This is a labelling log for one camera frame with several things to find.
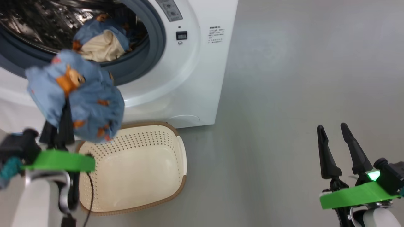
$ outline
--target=white plastic basket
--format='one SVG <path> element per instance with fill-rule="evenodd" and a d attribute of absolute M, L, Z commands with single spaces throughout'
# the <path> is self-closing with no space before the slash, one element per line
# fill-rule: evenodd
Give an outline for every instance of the white plastic basket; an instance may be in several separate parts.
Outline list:
<path fill-rule="evenodd" d="M 163 122 L 123 127 L 107 143 L 84 142 L 79 153 L 92 154 L 94 184 L 92 214 L 113 215 L 159 205 L 175 198 L 184 187 L 187 158 L 178 132 Z M 80 202 L 90 208 L 91 185 L 80 175 Z"/>

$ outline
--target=gray floor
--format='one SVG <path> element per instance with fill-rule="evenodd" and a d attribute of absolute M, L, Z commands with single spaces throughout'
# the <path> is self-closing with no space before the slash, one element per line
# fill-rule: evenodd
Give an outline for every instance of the gray floor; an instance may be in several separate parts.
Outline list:
<path fill-rule="evenodd" d="M 240 0 L 213 126 L 180 130 L 188 179 L 173 201 L 91 227 L 338 226 L 321 210 L 316 126 L 350 185 L 347 122 L 373 163 L 404 160 L 404 3 Z M 0 193 L 8 226 L 20 182 Z M 404 200 L 392 212 L 404 224 Z M 84 214 L 78 212 L 81 226 Z"/>

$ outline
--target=wire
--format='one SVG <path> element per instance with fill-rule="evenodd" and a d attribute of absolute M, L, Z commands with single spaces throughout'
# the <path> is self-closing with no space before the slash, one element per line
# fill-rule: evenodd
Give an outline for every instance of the wire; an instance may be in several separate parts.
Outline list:
<path fill-rule="evenodd" d="M 88 214 L 87 214 L 87 217 L 86 217 L 86 220 L 84 222 L 83 227 L 86 227 L 88 219 L 90 218 L 90 213 L 91 213 L 91 209 L 93 208 L 93 201 L 94 201 L 94 185 L 93 185 L 93 181 L 91 180 L 90 173 L 87 173 L 87 176 L 90 179 L 90 184 L 91 184 L 91 203 L 90 203 L 90 209 L 88 210 Z"/>

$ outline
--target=glowing green led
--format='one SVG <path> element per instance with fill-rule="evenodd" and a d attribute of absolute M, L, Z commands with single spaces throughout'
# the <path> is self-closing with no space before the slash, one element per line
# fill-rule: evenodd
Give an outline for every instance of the glowing green led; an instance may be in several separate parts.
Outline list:
<path fill-rule="evenodd" d="M 380 176 L 380 171 L 374 171 L 368 173 L 368 176 L 372 179 L 372 181 L 376 181 L 376 179 Z"/>

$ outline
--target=washing machine drum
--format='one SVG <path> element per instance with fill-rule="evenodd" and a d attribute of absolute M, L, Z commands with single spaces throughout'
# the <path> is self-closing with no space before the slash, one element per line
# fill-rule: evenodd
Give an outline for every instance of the washing machine drum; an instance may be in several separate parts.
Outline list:
<path fill-rule="evenodd" d="M 101 66 L 116 85 L 145 75 L 165 46 L 163 23 L 148 0 L 1 0 L 0 67 L 24 77 L 26 68 L 49 64 L 58 51 L 72 48 L 84 22 L 101 13 L 130 31 L 133 49 Z"/>

